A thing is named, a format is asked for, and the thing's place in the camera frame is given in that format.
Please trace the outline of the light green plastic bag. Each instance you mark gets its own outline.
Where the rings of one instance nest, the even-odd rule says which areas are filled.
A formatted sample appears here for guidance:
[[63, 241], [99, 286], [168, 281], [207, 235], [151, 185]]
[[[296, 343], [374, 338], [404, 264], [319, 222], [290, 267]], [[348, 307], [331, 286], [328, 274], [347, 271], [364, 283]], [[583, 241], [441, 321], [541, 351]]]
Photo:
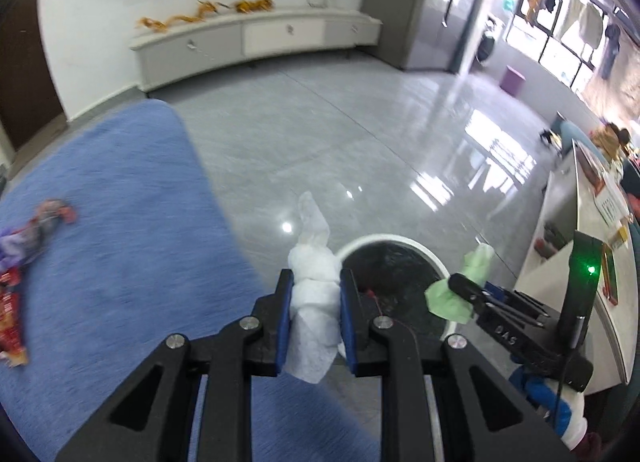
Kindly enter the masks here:
[[494, 248], [486, 243], [466, 253], [456, 273], [432, 283], [425, 290], [430, 313], [458, 325], [469, 323], [474, 315], [472, 297], [480, 294], [485, 286], [494, 258]]

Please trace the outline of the white tissue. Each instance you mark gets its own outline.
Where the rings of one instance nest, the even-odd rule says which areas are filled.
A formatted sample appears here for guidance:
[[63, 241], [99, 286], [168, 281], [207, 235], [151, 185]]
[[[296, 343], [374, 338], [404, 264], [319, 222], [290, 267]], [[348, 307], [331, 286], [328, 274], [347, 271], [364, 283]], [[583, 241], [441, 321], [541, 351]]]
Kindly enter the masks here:
[[302, 231], [288, 253], [294, 285], [284, 369], [300, 381], [317, 384], [330, 370], [343, 343], [342, 262], [328, 247], [329, 224], [309, 191], [299, 197], [298, 211]]

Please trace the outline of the white round trash bin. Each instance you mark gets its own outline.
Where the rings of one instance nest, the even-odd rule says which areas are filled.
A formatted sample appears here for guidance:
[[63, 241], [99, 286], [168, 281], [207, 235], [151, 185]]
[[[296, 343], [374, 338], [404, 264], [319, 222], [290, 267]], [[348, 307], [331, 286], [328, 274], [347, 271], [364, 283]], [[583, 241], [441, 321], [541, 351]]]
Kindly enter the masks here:
[[427, 308], [426, 289], [448, 278], [449, 271], [425, 245], [404, 236], [374, 234], [344, 245], [337, 257], [354, 275], [358, 291], [375, 301], [382, 314], [439, 340], [456, 331], [455, 323]]

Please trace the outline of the black tracker with green light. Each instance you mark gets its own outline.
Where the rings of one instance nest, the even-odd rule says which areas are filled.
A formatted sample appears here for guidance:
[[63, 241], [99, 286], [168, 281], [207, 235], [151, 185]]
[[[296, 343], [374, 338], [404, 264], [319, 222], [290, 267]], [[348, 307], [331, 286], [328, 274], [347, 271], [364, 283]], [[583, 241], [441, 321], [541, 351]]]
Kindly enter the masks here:
[[579, 230], [574, 232], [566, 293], [554, 336], [561, 352], [579, 348], [585, 341], [599, 286], [602, 245], [595, 237]]

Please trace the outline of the blue fluffy rug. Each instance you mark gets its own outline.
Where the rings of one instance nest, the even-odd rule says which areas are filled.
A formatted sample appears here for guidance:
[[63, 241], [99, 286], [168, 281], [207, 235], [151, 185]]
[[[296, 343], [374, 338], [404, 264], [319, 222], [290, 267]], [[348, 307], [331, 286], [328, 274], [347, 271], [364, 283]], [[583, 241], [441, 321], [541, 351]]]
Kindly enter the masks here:
[[80, 133], [1, 201], [3, 227], [42, 201], [73, 206], [21, 283], [29, 362], [1, 370], [1, 404], [51, 461], [168, 335], [218, 332], [266, 289], [232, 236], [182, 120], [145, 100]]

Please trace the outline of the white counter desk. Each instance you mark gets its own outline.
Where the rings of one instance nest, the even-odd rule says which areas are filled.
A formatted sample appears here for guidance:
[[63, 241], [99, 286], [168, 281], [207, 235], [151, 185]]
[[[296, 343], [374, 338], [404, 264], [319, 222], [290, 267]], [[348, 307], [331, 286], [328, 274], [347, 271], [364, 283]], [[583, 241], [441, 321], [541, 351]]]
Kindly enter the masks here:
[[549, 174], [544, 201], [533, 235], [544, 237], [550, 227], [566, 241], [546, 259], [528, 248], [515, 289], [559, 312], [565, 294], [578, 281], [597, 282], [584, 349], [593, 364], [587, 394], [628, 384], [634, 372], [639, 324], [639, 291], [634, 247], [627, 239], [612, 248], [613, 268], [607, 274], [601, 248], [626, 222], [608, 222], [597, 206], [597, 189], [584, 171], [596, 157], [582, 144], [572, 150]]

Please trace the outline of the seated person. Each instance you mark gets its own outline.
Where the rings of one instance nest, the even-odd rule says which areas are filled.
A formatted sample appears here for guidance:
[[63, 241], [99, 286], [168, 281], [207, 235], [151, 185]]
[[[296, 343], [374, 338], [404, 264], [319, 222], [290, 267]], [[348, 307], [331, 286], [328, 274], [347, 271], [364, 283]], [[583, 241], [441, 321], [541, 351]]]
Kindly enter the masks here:
[[623, 147], [628, 144], [629, 133], [620, 130], [614, 123], [600, 125], [596, 130], [587, 134], [570, 121], [560, 124], [561, 157], [564, 158], [573, 148], [573, 143], [583, 144], [591, 150], [602, 162], [610, 164], [620, 159]]

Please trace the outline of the red snack wrapper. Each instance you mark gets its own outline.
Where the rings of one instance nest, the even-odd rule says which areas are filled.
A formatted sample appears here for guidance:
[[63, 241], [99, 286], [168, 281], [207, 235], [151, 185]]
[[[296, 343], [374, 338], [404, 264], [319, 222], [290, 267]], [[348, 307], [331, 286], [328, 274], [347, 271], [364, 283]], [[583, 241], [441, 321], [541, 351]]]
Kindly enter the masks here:
[[21, 281], [21, 271], [16, 267], [1, 274], [1, 358], [10, 367], [28, 363], [20, 327], [20, 293], [17, 288]]

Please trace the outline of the clear red candy wrapper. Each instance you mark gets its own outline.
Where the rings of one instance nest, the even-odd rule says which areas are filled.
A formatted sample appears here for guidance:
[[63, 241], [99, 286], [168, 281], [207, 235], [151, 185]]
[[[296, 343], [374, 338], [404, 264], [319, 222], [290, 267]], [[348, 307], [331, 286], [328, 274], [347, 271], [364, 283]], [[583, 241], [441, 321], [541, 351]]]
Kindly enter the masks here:
[[76, 221], [76, 217], [75, 209], [63, 199], [47, 199], [41, 202], [24, 231], [29, 250], [42, 250], [58, 225], [71, 224]]

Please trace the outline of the purple stool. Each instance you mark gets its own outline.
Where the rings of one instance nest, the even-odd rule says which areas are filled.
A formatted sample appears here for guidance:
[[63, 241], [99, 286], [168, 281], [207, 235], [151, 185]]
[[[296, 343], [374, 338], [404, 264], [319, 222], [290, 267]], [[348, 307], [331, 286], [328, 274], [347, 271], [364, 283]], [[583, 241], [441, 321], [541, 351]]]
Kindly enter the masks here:
[[506, 66], [506, 70], [500, 81], [500, 89], [508, 93], [513, 97], [518, 97], [524, 84], [526, 83], [526, 77], [520, 71], [511, 66]]

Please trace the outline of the purple plastic bag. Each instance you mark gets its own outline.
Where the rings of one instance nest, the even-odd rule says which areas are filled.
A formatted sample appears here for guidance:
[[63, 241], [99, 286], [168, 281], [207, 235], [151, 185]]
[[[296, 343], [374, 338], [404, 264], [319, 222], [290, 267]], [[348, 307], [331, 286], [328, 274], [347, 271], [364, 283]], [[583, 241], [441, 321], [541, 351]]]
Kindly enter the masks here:
[[40, 250], [38, 231], [4, 229], [0, 238], [0, 267], [2, 273], [30, 263]]

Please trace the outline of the white low tv console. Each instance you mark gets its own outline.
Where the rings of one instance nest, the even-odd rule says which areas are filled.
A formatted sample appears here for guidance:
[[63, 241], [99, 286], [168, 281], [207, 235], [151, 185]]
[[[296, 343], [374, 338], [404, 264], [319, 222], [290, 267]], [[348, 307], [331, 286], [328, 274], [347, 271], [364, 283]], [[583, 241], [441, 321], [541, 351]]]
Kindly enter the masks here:
[[234, 65], [284, 55], [350, 50], [378, 44], [382, 22], [333, 7], [279, 8], [224, 14], [206, 22], [149, 33], [131, 41], [138, 88], [163, 86]]

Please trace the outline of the dark brown door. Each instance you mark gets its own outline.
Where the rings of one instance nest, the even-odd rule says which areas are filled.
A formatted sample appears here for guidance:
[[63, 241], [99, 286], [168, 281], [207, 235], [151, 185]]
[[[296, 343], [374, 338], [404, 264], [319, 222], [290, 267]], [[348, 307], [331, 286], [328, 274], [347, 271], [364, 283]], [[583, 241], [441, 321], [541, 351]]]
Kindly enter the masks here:
[[1, 14], [1, 126], [17, 151], [64, 115], [43, 49], [37, 0]]

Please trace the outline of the golden dragon ornament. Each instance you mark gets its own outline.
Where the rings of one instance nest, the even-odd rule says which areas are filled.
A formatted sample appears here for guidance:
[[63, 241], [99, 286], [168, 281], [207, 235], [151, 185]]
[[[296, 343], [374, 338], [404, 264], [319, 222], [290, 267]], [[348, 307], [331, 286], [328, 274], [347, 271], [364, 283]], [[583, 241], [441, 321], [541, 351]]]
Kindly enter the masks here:
[[149, 29], [155, 33], [167, 32], [172, 26], [180, 24], [199, 24], [220, 12], [231, 12], [235, 14], [250, 14], [257, 12], [270, 12], [274, 9], [273, 0], [239, 0], [231, 4], [212, 1], [198, 1], [198, 9], [193, 15], [172, 15], [165, 20], [158, 20], [149, 17], [140, 18], [137, 28]]

